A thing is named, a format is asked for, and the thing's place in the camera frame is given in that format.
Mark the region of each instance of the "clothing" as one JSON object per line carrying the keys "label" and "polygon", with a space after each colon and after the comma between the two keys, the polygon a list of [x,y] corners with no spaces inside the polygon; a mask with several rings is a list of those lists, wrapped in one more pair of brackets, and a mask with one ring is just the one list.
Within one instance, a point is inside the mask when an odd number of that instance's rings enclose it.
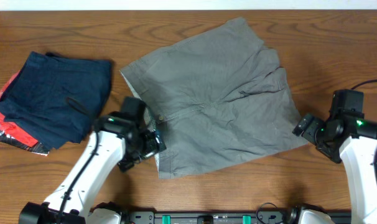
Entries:
{"label": "clothing", "polygon": [[121,69],[153,110],[166,151],[159,177],[202,174],[306,144],[286,71],[243,18]]}
{"label": "clothing", "polygon": [[[31,52],[20,74],[0,99],[5,121],[15,122],[47,148],[79,143],[89,132],[91,116],[103,108],[111,90],[111,63]],[[72,98],[89,111],[73,109]]]}
{"label": "clothing", "polygon": [[37,142],[33,146],[28,146],[20,141],[18,141],[16,138],[11,136],[10,134],[6,134],[4,131],[0,130],[0,142],[9,144],[11,146],[18,147],[20,149],[33,152],[35,154],[47,156],[50,152],[50,149],[47,149],[42,143]]}
{"label": "clothing", "polygon": [[[8,88],[10,83],[17,77],[18,73],[14,74],[9,81],[5,83],[5,85],[0,89],[0,99],[2,97],[3,92]],[[14,122],[4,122],[4,115],[0,113],[0,131],[3,131],[4,134],[12,136],[14,139],[23,143],[28,147],[32,147],[38,143],[36,139],[26,133],[23,129],[18,127]]]}

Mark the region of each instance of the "red cloth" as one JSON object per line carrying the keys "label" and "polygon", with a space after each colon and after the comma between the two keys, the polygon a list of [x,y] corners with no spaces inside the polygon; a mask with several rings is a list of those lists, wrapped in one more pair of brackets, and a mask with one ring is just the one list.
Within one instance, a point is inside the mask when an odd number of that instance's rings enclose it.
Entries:
{"label": "red cloth", "polygon": [[[7,89],[7,87],[10,85],[10,83],[17,77],[19,73],[17,72],[14,74],[9,81],[1,88],[0,90],[0,98],[3,94],[3,92]],[[9,134],[10,136],[14,137],[19,142],[26,144],[27,146],[34,146],[38,143],[38,140],[34,139],[32,136],[30,136],[28,133],[26,133],[23,129],[18,127],[18,125],[14,122],[4,122],[3,121],[4,116],[0,113],[0,130],[4,131],[5,134]]]}

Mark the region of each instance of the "wooden table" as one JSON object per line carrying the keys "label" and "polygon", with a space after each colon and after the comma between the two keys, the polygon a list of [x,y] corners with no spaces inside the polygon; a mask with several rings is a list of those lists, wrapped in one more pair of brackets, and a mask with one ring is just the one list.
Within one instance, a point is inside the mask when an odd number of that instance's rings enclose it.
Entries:
{"label": "wooden table", "polygon": [[[141,56],[243,16],[279,52],[301,114],[326,118],[332,92],[377,78],[377,11],[0,12],[0,88],[29,52],[114,62],[104,110],[131,95],[118,70]],[[366,118],[377,121],[377,84],[365,92]],[[0,223],[16,223],[24,205],[41,203],[79,158],[86,141],[48,157],[0,143]],[[263,202],[348,209],[343,165],[304,146],[205,175],[159,180],[154,160],[126,174],[116,167],[95,203],[158,211],[255,210]]]}

